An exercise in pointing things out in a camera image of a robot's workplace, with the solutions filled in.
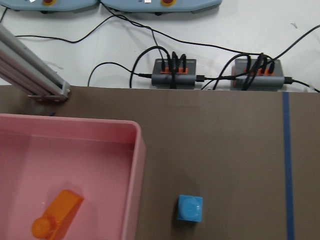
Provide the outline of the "right blue teach pendant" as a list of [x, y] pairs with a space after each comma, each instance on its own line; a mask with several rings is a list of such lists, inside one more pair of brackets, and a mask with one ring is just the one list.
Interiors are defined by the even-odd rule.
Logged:
[[126, 13], [187, 13], [221, 5], [222, 0], [101, 0], [104, 6]]

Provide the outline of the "left blue teach pendant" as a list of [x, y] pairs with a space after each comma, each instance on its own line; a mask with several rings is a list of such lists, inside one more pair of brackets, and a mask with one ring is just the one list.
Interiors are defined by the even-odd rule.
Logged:
[[96, 8], [98, 0], [0, 0], [0, 5], [14, 11], [83, 12]]

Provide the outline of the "orange block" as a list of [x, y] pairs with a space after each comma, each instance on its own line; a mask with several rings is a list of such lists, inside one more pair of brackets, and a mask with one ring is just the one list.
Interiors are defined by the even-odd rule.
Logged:
[[32, 235], [39, 240], [62, 240], [67, 234], [84, 198], [62, 190], [32, 226]]

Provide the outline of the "right grey USB hub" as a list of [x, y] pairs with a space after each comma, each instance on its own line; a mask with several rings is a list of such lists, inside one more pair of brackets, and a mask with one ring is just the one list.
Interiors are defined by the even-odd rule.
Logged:
[[[247, 71], [248, 61], [246, 58], [236, 59], [232, 67], [232, 75], [240, 75]], [[277, 91], [285, 84], [285, 76], [282, 65], [279, 60], [269, 63], [266, 67], [261, 67], [255, 74], [255, 78], [251, 81], [254, 73], [248, 78], [247, 84], [251, 82], [247, 91]]]

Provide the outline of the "pink plastic box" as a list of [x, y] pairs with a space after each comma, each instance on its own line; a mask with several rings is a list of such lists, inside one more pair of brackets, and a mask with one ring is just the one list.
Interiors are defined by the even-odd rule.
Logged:
[[63, 190], [84, 198], [65, 239], [135, 239], [145, 156], [134, 121], [1, 114], [1, 239], [33, 239]]

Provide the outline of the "small blue block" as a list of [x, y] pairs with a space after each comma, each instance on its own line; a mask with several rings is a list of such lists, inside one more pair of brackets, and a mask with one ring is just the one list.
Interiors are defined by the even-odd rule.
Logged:
[[193, 195], [179, 195], [177, 219], [200, 223], [203, 217], [203, 198]]

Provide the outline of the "blue teach pendant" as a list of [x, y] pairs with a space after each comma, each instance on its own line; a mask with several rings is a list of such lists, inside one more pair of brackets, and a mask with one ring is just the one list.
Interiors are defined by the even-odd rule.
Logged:
[[0, 5], [14, 11], [83, 12], [96, 8], [98, 0], [0, 0]]
[[187, 13], [221, 5], [222, 0], [101, 0], [104, 6], [126, 13]]

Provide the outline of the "aluminium frame post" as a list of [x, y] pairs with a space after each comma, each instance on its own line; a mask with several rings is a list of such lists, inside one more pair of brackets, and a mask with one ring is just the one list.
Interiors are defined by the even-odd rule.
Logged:
[[36, 101], [65, 102], [70, 84], [0, 25], [0, 78]]

